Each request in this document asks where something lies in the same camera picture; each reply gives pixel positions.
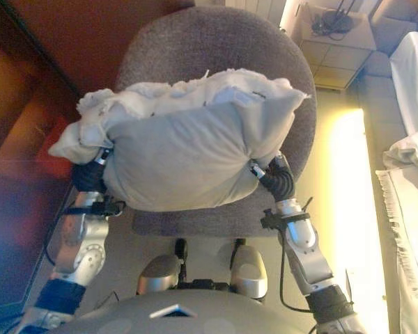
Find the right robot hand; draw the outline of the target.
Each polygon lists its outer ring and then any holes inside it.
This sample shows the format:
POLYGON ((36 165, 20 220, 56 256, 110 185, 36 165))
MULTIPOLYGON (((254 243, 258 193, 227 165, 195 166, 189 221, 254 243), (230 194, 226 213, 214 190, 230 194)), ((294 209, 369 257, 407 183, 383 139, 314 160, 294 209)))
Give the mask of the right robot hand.
POLYGON ((285 156, 278 154, 269 163, 266 170, 255 161, 249 162, 251 173, 272 195, 275 202, 290 200, 295 197, 295 181, 285 156))

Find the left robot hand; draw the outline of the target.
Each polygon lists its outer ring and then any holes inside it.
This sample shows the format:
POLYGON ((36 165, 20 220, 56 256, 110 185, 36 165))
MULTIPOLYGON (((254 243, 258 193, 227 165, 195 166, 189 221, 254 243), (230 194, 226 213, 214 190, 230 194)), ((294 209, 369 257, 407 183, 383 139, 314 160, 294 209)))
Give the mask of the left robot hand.
POLYGON ((105 193, 103 176, 107 160, 112 150, 108 148, 100 148, 98 154, 90 162, 86 164, 74 164, 72 167, 72 183, 79 192, 105 193))

